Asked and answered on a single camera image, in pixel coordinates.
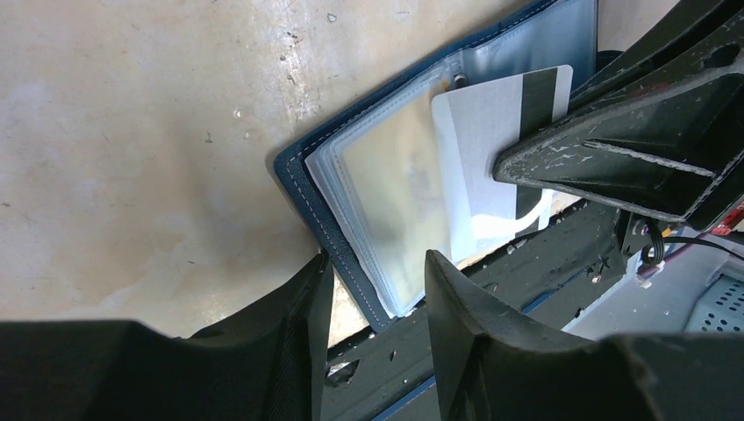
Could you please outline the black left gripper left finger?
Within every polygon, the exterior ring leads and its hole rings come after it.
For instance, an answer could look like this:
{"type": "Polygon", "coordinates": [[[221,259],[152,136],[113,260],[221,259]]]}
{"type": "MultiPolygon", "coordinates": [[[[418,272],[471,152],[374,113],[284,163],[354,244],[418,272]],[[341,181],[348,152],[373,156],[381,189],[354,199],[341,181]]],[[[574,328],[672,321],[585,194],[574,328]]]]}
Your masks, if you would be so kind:
{"type": "Polygon", "coordinates": [[[4,322],[4,420],[317,420],[333,269],[326,253],[188,338],[134,320],[4,322]]]}

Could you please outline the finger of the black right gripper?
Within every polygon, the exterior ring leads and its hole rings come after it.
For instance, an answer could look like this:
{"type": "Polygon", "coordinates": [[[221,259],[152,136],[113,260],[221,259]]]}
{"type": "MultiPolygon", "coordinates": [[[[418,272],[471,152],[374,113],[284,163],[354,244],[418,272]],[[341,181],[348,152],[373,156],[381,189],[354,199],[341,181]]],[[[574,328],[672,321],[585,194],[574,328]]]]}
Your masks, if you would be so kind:
{"type": "Polygon", "coordinates": [[[496,176],[715,224],[743,199],[743,62],[674,61],[520,141],[496,176]]]}
{"type": "Polygon", "coordinates": [[[742,9],[741,0],[679,2],[649,32],[594,74],[572,95],[569,106],[582,108],[654,72],[742,9]]]}

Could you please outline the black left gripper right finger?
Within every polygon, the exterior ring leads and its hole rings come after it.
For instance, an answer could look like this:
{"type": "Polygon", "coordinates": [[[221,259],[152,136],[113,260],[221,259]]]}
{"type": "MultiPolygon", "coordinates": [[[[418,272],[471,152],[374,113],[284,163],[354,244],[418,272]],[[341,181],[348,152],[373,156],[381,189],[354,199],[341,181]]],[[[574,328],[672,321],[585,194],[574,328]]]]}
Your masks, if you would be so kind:
{"type": "Polygon", "coordinates": [[[740,420],[743,338],[544,325],[426,253],[426,309],[445,420],[740,420]]]}

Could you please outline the white black-stripe credit card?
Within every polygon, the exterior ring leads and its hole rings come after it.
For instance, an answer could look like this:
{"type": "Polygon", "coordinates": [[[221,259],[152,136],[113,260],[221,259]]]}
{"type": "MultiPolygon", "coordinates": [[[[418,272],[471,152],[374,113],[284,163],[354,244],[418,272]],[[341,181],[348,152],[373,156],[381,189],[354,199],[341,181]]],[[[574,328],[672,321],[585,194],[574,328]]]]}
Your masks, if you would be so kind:
{"type": "Polygon", "coordinates": [[[547,227],[552,190],[500,182],[496,172],[521,140],[566,115],[573,74],[570,65],[543,68],[454,89],[431,101],[451,260],[547,227]]]}

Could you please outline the dark blue leather card holder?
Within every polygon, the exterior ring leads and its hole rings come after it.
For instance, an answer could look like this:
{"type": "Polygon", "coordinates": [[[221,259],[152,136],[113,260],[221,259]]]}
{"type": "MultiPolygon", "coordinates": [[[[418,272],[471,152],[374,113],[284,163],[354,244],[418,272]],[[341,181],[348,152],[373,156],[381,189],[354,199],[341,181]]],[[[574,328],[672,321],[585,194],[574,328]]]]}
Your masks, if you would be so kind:
{"type": "Polygon", "coordinates": [[[440,48],[280,152],[274,170],[370,328],[424,298],[424,258],[459,263],[545,229],[550,189],[496,182],[497,154],[595,74],[595,1],[533,1],[440,48]]]}

